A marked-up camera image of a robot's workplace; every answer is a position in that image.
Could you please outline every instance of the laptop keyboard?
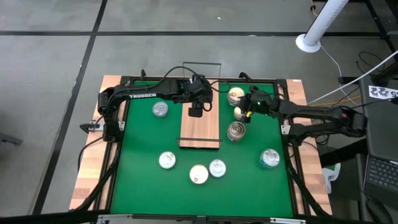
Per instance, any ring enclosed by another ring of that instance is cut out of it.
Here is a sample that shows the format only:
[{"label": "laptop keyboard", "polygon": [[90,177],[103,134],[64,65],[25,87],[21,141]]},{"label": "laptop keyboard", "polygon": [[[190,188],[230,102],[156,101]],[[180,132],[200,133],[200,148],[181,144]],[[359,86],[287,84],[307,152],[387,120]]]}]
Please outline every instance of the laptop keyboard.
[{"label": "laptop keyboard", "polygon": [[371,183],[398,192],[398,165],[369,157],[368,178]]}]

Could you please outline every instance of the white cable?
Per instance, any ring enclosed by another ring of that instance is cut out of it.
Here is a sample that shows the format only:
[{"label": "white cable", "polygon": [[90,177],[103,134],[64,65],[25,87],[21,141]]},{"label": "white cable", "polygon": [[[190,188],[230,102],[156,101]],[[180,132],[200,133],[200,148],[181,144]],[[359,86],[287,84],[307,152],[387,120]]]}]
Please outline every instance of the white cable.
[{"label": "white cable", "polygon": [[[341,74],[340,66],[338,65],[338,63],[336,62],[336,60],[326,51],[326,49],[323,48],[322,45],[321,45],[321,48],[322,48],[323,51],[332,59],[332,61],[337,65],[338,73],[340,74],[340,77],[343,77],[343,75]],[[358,105],[347,95],[347,93],[344,92],[343,89],[341,89],[341,91],[342,91],[343,94],[347,97],[347,99],[349,99],[353,104],[355,104],[356,106],[358,106]]]},{"label": "white cable", "polygon": [[394,52],[393,54],[391,54],[390,56],[388,56],[388,58],[384,59],[384,61],[380,62],[380,64],[378,64],[378,65],[376,65],[374,68],[370,69],[370,70],[369,70],[368,72],[366,72],[365,74],[363,74],[363,75],[361,75],[360,77],[356,78],[355,80],[353,80],[353,81],[351,81],[351,82],[349,82],[349,83],[343,85],[342,87],[337,88],[337,89],[331,91],[330,93],[327,93],[327,94],[325,94],[325,95],[323,95],[323,96],[317,98],[316,100],[313,100],[313,101],[309,102],[308,104],[314,103],[314,102],[316,102],[316,101],[318,101],[318,100],[320,100],[320,99],[323,99],[323,98],[327,97],[328,95],[330,95],[330,94],[332,94],[332,93],[335,93],[335,92],[337,92],[337,91],[343,89],[344,87],[346,87],[346,86],[348,86],[348,85],[351,85],[351,84],[353,84],[354,82],[356,82],[356,81],[362,79],[362,78],[365,77],[366,75],[369,75],[371,72],[375,71],[375,69],[377,69],[378,67],[380,67],[382,64],[384,64],[386,61],[388,61],[390,58],[392,58],[392,57],[395,56],[396,54],[398,54],[398,50],[397,50],[396,52]]}]

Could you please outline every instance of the white pole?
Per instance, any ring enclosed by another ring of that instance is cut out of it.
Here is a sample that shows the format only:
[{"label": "white pole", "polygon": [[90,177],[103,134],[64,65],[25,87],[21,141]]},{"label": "white pole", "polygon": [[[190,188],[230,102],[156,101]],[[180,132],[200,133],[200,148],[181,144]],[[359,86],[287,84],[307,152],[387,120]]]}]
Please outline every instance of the white pole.
[{"label": "white pole", "polygon": [[317,52],[321,47],[319,40],[347,2],[348,0],[328,0],[308,32],[296,38],[299,49],[308,53]]}]

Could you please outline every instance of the wooden cutting board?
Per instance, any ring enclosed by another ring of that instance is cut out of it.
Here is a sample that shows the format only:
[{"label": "wooden cutting board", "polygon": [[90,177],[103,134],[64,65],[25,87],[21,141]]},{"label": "wooden cutting board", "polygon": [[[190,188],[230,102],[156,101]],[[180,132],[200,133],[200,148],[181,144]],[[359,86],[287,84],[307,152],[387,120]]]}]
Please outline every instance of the wooden cutting board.
[{"label": "wooden cutting board", "polygon": [[[218,90],[218,83],[214,83],[212,87]],[[188,109],[191,107],[191,103],[183,104],[180,137],[201,140],[180,140],[180,147],[220,148],[218,95],[218,92],[213,90],[213,107],[209,112],[203,111],[201,118],[190,117]]]}]

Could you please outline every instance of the tin can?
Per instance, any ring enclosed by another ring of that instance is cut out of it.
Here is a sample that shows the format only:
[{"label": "tin can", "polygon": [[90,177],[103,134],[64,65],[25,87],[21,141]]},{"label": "tin can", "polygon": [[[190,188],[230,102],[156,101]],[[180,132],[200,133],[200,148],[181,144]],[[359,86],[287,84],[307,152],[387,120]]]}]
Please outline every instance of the tin can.
[{"label": "tin can", "polygon": [[273,168],[279,164],[280,157],[277,151],[266,149],[260,155],[260,163],[266,168]]},{"label": "tin can", "polygon": [[239,87],[233,87],[229,90],[227,100],[229,105],[236,106],[239,104],[241,99],[239,97],[244,96],[244,91]]},{"label": "tin can", "polygon": [[209,171],[213,177],[222,177],[226,172],[225,163],[219,159],[215,159],[210,163]]},{"label": "tin can", "polygon": [[235,107],[234,109],[234,117],[235,119],[237,119],[238,121],[243,121],[245,114],[242,114],[242,111],[239,107]]},{"label": "tin can", "polygon": [[158,118],[164,118],[169,112],[169,106],[165,102],[157,102],[152,107],[153,114]]},{"label": "tin can", "polygon": [[229,140],[232,142],[237,142],[241,140],[246,133],[246,128],[244,127],[242,122],[234,121],[228,126],[228,130],[226,131],[226,135]]},{"label": "tin can", "polygon": [[204,165],[194,165],[189,172],[189,178],[195,184],[203,184],[209,177],[209,172]]},{"label": "tin can", "polygon": [[159,157],[159,164],[164,169],[169,169],[175,164],[175,155],[172,152],[163,152]]}]

